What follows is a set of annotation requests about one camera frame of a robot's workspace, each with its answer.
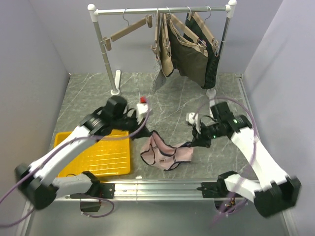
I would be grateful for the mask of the yellow plastic tray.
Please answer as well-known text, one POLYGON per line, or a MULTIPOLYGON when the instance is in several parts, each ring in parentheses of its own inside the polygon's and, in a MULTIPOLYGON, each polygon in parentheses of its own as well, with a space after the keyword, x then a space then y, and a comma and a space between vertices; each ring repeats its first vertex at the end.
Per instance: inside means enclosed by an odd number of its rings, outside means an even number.
POLYGON ((89 171, 96 177, 129 174, 131 171, 130 139, 105 140, 89 147, 64 167, 58 177, 89 171))

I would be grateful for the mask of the grey striped hanging underwear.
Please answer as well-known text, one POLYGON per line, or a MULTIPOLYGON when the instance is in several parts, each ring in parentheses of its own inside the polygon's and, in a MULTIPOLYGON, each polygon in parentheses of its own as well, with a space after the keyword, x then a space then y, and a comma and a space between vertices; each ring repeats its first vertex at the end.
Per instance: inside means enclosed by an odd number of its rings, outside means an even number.
POLYGON ((162 70, 161 59, 155 58, 154 63, 154 79, 151 87, 151 92, 156 93, 166 83, 166 76, 162 70))

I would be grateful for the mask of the black dotted hanging underwear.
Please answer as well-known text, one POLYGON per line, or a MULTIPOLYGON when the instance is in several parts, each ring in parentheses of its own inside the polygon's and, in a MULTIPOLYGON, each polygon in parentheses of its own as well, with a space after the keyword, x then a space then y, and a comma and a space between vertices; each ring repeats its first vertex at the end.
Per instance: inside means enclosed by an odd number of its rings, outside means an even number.
POLYGON ((214 52, 212 51, 212 47, 204 34, 202 33, 200 27, 197 25, 196 21, 192 17, 192 13, 188 13, 185 20, 185 25, 193 31, 201 41, 206 43, 206 50, 208 52, 208 62, 205 71, 205 83, 202 86, 203 89, 212 89, 215 87, 216 84, 216 76, 217 76, 217 69, 219 65, 220 55, 218 57, 215 56, 214 52))

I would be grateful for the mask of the olive green hanging underwear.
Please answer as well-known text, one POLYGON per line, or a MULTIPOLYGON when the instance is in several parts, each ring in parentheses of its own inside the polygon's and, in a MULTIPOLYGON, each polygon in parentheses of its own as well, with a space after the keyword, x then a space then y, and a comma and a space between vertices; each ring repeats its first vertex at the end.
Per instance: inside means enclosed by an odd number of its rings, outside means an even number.
POLYGON ((180 35, 171 20, 167 23, 173 68, 199 86, 205 85, 208 52, 180 35))

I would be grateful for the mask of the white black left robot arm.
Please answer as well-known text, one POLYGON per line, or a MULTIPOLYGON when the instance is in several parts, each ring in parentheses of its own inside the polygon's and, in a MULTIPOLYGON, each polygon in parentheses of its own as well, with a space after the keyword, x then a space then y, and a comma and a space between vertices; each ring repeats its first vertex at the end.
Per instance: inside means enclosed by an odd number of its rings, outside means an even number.
POLYGON ((145 124, 150 108, 145 98, 136 107, 128 108, 122 96, 111 96, 104 106, 86 115, 71 134, 54 149, 29 165, 15 168, 19 191, 36 210, 49 206, 55 199, 66 195, 83 194, 100 197, 102 186, 90 171, 70 177, 58 177, 61 170, 82 152, 102 140, 121 140, 110 137, 116 130, 127 131, 128 138, 142 138, 149 133, 145 124))

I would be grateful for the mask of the white metal clothes rack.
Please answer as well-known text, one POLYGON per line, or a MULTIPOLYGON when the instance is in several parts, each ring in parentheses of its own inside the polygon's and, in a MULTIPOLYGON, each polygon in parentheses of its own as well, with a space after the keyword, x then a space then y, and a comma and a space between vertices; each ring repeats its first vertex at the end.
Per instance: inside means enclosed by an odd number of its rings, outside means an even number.
POLYGON ((142 25, 147 24, 149 27, 152 27, 152 14, 162 14, 162 13, 188 13, 191 17, 195 17, 195 21, 199 22, 201 20, 200 17, 197 17, 198 12, 225 12, 226 20, 225 25, 221 37, 221 42, 218 43, 214 38, 209 39, 208 41, 211 43, 211 46, 214 49, 214 53, 216 56, 220 56, 222 54, 225 39, 229 27, 230 19, 234 15, 235 7, 237 5, 237 1, 230 0, 228 4, 220 7, 210 7, 210 6, 194 6, 194 7, 162 7, 162 8, 126 8, 126 9, 108 9, 108 10, 100 10, 97 9, 94 4, 89 4, 87 9, 90 13, 91 20, 94 24, 94 28, 96 31, 97 39, 101 48, 101 53, 103 54, 103 60, 105 63, 106 71, 109 76, 109 80, 111 83, 111 94, 119 95, 120 90, 120 80, 121 80, 121 71, 117 70, 116 75, 114 76, 110 67, 109 59, 107 52, 112 49, 111 42, 113 42, 112 38, 103 37, 101 34, 98 17, 101 15, 126 15, 126 14, 149 14, 149 16, 144 17, 145 20, 140 20, 142 25))

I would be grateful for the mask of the beige hanging underwear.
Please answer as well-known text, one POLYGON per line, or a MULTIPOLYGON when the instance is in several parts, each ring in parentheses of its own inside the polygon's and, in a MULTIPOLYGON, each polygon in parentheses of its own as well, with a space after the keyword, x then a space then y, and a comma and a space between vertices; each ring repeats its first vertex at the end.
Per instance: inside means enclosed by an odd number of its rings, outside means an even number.
POLYGON ((172 56, 168 56, 166 49, 163 46, 164 39, 164 29, 163 29, 163 14, 160 15, 160 32, 159 32, 159 47, 160 47, 160 59, 162 70, 166 77, 170 77, 174 71, 174 66, 172 62, 172 56))

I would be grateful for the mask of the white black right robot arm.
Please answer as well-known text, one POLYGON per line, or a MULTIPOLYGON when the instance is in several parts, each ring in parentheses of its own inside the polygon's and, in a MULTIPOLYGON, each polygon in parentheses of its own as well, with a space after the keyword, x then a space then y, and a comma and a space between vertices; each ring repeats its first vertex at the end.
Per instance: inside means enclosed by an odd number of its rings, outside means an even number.
POLYGON ((293 208, 298 200, 301 182, 290 177, 272 158, 256 135, 253 122, 245 115, 236 116, 226 102, 211 107, 213 121, 210 125, 202 123, 196 113, 188 113, 186 121, 192 126, 193 147, 211 146, 212 140, 227 137, 244 155, 252 167, 257 182, 242 177, 235 171, 218 176, 215 188, 202 184, 220 197, 234 193, 251 201, 258 213, 267 218, 281 211, 293 208))

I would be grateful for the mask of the aluminium mounting rail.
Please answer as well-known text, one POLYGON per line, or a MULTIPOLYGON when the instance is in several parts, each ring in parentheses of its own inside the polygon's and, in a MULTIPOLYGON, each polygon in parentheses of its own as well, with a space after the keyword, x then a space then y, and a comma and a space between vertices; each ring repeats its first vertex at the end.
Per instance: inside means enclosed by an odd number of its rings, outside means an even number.
POLYGON ((120 180, 114 203, 92 219, 79 213, 79 200, 55 200, 22 223, 19 236, 296 236, 290 211, 261 217, 253 204, 219 218, 218 199, 203 198, 200 180, 120 180))

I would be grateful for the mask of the pink underwear navy trim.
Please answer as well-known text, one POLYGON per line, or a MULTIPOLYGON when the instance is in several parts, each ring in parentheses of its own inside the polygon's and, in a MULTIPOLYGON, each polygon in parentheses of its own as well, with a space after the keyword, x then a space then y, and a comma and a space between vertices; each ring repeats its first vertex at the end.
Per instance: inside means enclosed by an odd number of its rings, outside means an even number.
POLYGON ((182 163, 192 161, 194 148, 190 142, 171 146, 154 130, 141 148, 140 157, 148 166, 159 168, 163 171, 176 169, 182 163))

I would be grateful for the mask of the beige clip hanger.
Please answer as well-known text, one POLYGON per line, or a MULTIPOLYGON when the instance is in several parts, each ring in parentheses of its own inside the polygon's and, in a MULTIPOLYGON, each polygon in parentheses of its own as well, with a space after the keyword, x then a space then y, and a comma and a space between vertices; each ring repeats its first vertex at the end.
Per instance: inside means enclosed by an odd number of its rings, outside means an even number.
POLYGON ((141 20, 128 25, 127 27, 123 28, 122 30, 112 34, 109 38, 103 37, 101 39, 101 45, 104 45, 105 49, 110 51, 112 50, 111 42, 115 42, 122 37, 134 32, 135 30, 143 27, 144 25, 147 25, 148 28, 151 28, 153 26, 153 16, 152 15, 146 15, 141 20))

